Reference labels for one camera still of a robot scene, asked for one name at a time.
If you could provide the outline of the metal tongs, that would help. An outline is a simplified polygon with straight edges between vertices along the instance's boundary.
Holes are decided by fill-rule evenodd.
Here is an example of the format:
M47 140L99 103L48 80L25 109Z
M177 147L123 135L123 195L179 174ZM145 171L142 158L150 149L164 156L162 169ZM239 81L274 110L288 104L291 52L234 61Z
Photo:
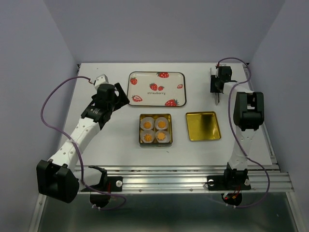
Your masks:
M213 68L210 68L210 76L215 75L216 76L216 70ZM220 94L219 93L211 93L213 95L213 99L215 102L215 105L218 105L220 103Z

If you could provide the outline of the gold tin lid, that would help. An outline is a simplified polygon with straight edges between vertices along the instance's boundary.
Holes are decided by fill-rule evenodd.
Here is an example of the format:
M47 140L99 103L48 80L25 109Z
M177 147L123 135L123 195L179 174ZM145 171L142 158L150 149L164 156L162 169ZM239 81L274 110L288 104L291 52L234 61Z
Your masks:
M190 141L212 141L221 139L220 127L217 115L214 111L188 112L185 117Z

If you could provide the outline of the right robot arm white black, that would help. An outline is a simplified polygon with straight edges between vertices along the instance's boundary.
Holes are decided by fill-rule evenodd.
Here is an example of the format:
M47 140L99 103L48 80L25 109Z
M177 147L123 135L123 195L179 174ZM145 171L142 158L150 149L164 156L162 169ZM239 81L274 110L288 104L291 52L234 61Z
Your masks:
M248 177L248 157L253 137L264 123L264 95L240 86L232 80L229 66L216 66L216 74L211 75L210 92L215 103L220 95L228 96L228 120L235 143L232 155L223 175L208 176L208 189L211 191L250 190Z

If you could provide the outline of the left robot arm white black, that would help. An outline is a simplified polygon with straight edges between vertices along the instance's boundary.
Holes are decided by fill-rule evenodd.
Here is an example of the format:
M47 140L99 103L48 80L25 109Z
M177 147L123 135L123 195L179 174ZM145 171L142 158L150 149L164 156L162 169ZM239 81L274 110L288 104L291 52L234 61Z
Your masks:
M67 138L65 143L49 160L41 160L37 164L40 194L71 203L82 188L91 191L106 188L108 179L105 176L95 174L89 186L85 182L84 170L80 177L76 177L73 171L77 163L84 165L82 153L110 120L112 113L129 104L129 99L119 83L95 83L95 88L97 92L91 97L73 132L62 132Z

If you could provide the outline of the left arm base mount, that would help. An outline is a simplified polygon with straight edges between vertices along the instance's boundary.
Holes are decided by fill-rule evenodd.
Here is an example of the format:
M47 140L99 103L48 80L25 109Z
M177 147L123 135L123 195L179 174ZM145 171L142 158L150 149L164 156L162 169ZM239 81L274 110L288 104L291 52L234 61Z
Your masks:
M101 210L114 210L126 203L126 197L121 195L123 187L122 176L108 176L106 169L89 166L85 172L86 185L80 185L80 192L90 193L92 207Z

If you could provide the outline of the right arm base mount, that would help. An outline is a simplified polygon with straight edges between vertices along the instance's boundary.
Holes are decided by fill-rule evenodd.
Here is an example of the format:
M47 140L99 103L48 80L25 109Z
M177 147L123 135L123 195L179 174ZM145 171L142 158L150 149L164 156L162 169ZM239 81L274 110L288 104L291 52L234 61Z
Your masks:
M227 205L240 206L242 202L242 191L251 190L249 179L246 177L226 177L224 175L209 175L206 182L209 191L221 193L222 200Z

